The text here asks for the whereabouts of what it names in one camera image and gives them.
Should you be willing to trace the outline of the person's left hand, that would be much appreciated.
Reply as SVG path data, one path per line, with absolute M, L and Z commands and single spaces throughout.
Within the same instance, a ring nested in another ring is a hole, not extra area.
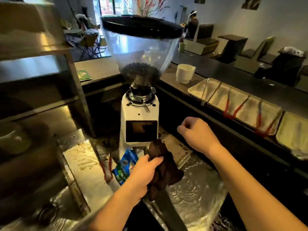
M 136 201 L 146 195 L 147 186 L 152 181 L 157 168 L 147 166 L 147 161 L 148 155 L 140 157 L 123 185 L 130 197 Z

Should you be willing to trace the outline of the dark brown cloth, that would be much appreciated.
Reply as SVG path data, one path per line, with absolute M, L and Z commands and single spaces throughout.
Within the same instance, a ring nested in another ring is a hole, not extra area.
M 161 190 L 182 180 L 184 172 L 178 169 L 172 153 L 160 139 L 150 143 L 147 153 L 148 161 L 158 157 L 164 158 L 162 163 L 155 168 L 153 179 L 147 186 L 148 200 L 154 201 Z

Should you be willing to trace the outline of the person's right forearm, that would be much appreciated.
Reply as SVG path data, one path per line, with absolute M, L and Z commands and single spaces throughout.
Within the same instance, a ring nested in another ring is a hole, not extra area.
M 308 231 L 221 144 L 211 145 L 206 156 L 223 179 L 247 231 Z

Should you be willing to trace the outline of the person's left forearm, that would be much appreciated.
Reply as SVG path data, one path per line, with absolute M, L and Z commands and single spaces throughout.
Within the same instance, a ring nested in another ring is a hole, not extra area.
M 147 186 L 125 182 L 98 212 L 88 231 L 122 231 Z

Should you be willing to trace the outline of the blue snack packet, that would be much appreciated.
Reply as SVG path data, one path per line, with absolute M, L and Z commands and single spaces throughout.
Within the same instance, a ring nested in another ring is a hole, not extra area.
M 136 152 L 132 148 L 129 148 L 125 151 L 116 167 L 111 171 L 120 186 L 128 179 L 138 159 Z

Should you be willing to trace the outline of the silver tongs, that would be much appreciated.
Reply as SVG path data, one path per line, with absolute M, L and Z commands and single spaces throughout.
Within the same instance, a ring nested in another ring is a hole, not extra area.
M 221 81 L 213 78 L 205 79 L 205 86 L 201 97 L 201 106 L 205 106 L 207 103 L 209 103 L 210 99 L 221 86 L 221 83 Z

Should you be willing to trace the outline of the white cup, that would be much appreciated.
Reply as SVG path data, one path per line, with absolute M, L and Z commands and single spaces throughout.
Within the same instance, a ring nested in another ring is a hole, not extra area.
M 180 84 L 188 84 L 191 81 L 195 70 L 195 66 L 179 64 L 176 70 L 176 81 Z

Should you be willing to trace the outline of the white coffee grinder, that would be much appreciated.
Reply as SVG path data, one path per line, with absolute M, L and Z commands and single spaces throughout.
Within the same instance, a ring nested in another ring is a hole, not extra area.
M 119 70 L 141 62 L 156 67 L 163 75 L 183 34 L 180 25 L 153 17 L 114 15 L 101 17 L 101 21 L 111 57 Z M 150 143 L 158 139 L 159 100 L 154 85 L 151 90 L 134 90 L 129 84 L 122 97 L 120 159 L 129 148 L 137 150 L 138 156 L 145 155 Z

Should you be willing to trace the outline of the shiny steel counter tray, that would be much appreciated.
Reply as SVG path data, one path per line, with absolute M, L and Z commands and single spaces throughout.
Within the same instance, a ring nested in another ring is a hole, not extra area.
M 164 231 L 212 231 L 227 190 L 217 171 L 196 154 L 178 162 L 184 176 L 159 192 L 156 200 L 143 202 Z

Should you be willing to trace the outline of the wet metal drain tray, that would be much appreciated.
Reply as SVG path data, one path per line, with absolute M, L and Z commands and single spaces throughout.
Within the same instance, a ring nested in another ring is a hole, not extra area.
M 57 140 L 62 171 L 83 216 L 97 211 L 113 195 L 90 140 L 77 129 Z

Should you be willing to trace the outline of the dark cushioned bench seat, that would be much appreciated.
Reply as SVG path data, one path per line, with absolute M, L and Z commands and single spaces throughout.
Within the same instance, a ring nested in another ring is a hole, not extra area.
M 213 30 L 214 24 L 199 24 L 194 38 L 184 38 L 184 50 L 200 56 L 213 53 L 219 44 L 212 38 Z

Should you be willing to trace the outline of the dark square table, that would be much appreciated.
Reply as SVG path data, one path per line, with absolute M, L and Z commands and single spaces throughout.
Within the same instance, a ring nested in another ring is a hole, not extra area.
M 218 61 L 225 64 L 230 64 L 236 61 L 237 56 L 241 54 L 248 40 L 247 37 L 233 34 L 220 35 L 218 38 L 227 41 L 218 57 Z

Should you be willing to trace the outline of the green-backed chair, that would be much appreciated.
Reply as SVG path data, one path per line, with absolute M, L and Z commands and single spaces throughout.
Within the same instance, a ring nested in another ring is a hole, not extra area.
M 247 49 L 242 51 L 234 63 L 234 68 L 255 74 L 262 63 L 272 65 L 276 55 L 270 54 L 269 50 L 276 37 L 266 38 L 256 49 Z

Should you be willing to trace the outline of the green booklet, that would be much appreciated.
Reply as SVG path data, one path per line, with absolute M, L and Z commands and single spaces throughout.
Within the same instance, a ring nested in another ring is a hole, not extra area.
M 83 69 L 78 70 L 77 74 L 78 74 L 78 78 L 80 82 L 92 80 L 92 77 L 89 75 L 89 73 L 86 70 L 83 70 Z

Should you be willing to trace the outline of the white bag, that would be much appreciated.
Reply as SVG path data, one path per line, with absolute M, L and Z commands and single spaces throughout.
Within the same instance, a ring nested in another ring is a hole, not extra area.
M 299 49 L 297 49 L 295 47 L 292 47 L 292 46 L 283 47 L 278 52 L 279 53 L 290 54 L 290 55 L 293 55 L 293 56 L 298 56 L 298 57 L 301 57 L 301 58 L 306 58 L 307 57 L 306 51 L 299 50 Z

